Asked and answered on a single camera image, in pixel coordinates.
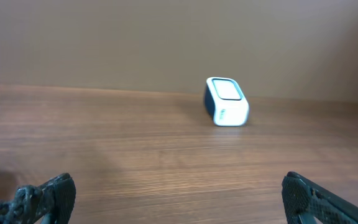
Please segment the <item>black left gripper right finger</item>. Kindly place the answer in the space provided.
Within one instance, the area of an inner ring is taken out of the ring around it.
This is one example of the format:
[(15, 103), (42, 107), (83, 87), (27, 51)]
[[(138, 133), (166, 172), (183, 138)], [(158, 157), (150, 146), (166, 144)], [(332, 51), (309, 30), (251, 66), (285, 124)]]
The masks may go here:
[(282, 181), (288, 224), (358, 224), (358, 207), (302, 175), (290, 171)]

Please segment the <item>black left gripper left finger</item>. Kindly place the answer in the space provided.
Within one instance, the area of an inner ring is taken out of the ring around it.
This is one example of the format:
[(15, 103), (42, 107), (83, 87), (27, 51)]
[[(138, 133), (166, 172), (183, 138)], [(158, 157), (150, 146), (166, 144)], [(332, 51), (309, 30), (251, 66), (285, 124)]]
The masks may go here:
[(0, 224), (68, 224), (74, 209), (76, 187), (68, 173), (42, 185), (19, 187), (10, 201), (0, 201)]

